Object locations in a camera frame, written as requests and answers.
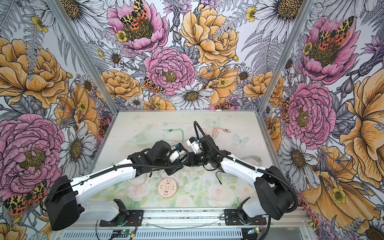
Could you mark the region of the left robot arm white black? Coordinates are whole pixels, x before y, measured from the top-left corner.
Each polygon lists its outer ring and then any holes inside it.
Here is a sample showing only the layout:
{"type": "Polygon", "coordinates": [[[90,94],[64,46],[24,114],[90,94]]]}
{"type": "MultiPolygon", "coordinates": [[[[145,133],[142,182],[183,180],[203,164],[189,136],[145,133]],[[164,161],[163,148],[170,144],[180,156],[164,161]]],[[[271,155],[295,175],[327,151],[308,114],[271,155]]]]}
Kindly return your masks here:
{"type": "Polygon", "coordinates": [[[172,175],[182,169],[190,157],[191,153],[182,144],[173,149],[167,142],[159,141],[152,148],[133,153],[96,173],[73,179],[58,178],[44,200],[52,230],[63,230],[80,220],[122,220],[127,215],[122,201],[90,204],[87,200],[108,187],[145,173],[165,170],[172,175]]]}

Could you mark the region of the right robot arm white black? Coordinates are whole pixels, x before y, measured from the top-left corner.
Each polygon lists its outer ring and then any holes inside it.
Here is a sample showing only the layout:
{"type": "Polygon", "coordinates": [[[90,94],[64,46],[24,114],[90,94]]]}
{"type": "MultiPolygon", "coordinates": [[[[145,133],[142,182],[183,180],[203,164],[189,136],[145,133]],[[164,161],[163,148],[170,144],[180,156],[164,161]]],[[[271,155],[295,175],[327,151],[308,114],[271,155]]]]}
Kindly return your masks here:
{"type": "Polygon", "coordinates": [[[211,165],[213,170],[234,175],[255,187],[257,198],[244,200],[238,207],[239,218],[246,222],[251,218],[267,215],[280,220],[285,213],[291,213],[299,206],[298,196],[279,168],[258,167],[220,150],[213,138],[206,135],[198,122],[194,121],[195,138],[187,141],[194,154],[189,166],[211,165]]]}

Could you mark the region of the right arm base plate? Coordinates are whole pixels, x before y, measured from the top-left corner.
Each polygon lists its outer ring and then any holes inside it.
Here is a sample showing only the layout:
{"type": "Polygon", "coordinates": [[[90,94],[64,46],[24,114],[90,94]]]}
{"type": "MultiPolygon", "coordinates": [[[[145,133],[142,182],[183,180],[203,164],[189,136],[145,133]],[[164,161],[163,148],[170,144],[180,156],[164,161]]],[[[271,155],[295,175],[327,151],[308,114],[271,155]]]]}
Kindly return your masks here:
{"type": "Polygon", "coordinates": [[[267,224],[267,219],[263,215],[251,218],[238,209],[224,209],[224,221],[226,226],[264,226],[267,224]]]}

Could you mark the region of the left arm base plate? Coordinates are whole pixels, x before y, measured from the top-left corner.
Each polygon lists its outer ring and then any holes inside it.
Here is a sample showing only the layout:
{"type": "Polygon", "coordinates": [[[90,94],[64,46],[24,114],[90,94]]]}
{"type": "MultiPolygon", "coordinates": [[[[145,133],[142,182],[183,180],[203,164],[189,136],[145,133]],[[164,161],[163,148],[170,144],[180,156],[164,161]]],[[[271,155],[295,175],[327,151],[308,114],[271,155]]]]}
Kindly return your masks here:
{"type": "Polygon", "coordinates": [[[100,227],[140,227],[142,225],[144,210],[127,210],[119,213],[113,220],[107,222],[101,220],[100,227]]]}

